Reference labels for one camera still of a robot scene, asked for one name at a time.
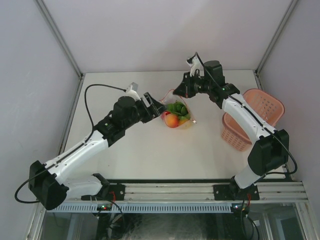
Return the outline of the clear zip top bag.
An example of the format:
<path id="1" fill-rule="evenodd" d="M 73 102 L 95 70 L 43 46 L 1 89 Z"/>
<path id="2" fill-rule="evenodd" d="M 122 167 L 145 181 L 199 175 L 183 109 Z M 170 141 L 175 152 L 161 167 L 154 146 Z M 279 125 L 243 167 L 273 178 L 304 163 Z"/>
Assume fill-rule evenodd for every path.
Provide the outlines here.
<path id="1" fill-rule="evenodd" d="M 170 89 L 160 102 L 166 107 L 161 119 L 168 128 L 186 130 L 197 124 L 185 100 L 181 96 L 175 95 L 173 89 Z"/>

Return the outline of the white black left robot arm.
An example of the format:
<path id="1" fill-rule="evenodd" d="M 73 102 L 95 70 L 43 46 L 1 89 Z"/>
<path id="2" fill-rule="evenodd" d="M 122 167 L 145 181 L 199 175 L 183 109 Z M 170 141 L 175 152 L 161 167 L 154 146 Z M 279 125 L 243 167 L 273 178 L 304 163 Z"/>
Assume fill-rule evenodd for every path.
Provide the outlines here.
<path id="1" fill-rule="evenodd" d="M 67 199 L 71 187 L 66 180 L 76 168 L 115 144 L 133 125 L 148 123 L 165 109 L 164 104 L 147 92 L 140 99 L 130 95 L 120 97 L 109 114 L 77 145 L 45 163 L 37 160 L 30 165 L 29 190 L 46 210 L 55 209 Z"/>

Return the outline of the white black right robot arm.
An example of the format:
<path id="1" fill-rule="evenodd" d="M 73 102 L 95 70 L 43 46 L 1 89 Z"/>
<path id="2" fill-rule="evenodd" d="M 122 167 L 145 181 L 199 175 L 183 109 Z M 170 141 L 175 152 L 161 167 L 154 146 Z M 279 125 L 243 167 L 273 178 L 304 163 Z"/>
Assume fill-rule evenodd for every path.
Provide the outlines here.
<path id="1" fill-rule="evenodd" d="M 202 62 L 197 55 L 187 61 L 190 71 L 184 73 L 174 95 L 190 99 L 206 94 L 221 110 L 229 114 L 249 137 L 253 147 L 246 167 L 236 174 L 229 187 L 230 195 L 237 200 L 248 193 L 248 187 L 288 162 L 289 135 L 276 130 L 260 117 L 246 102 L 239 89 L 226 83 L 219 61 Z"/>

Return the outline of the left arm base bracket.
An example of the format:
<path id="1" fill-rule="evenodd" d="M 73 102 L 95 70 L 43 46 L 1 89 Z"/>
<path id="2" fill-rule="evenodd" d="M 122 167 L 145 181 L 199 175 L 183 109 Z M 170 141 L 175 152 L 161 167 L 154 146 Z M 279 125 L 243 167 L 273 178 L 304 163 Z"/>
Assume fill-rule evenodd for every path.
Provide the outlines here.
<path id="1" fill-rule="evenodd" d="M 109 182 L 100 173 L 91 175 L 94 180 L 98 180 L 101 187 L 95 195 L 83 195 L 82 201 L 123 201 L 126 193 L 126 186 L 120 183 Z"/>

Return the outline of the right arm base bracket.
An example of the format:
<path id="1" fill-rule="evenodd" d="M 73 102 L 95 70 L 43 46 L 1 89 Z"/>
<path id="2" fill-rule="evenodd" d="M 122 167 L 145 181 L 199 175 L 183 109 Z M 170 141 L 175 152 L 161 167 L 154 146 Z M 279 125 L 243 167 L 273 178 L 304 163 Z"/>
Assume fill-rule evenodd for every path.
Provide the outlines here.
<path id="1" fill-rule="evenodd" d="M 227 184 L 213 185 L 214 199 L 216 201 L 240 201 L 250 197 L 253 201 L 260 200 L 258 187 L 254 184 L 247 188 L 240 188 L 233 176 Z"/>

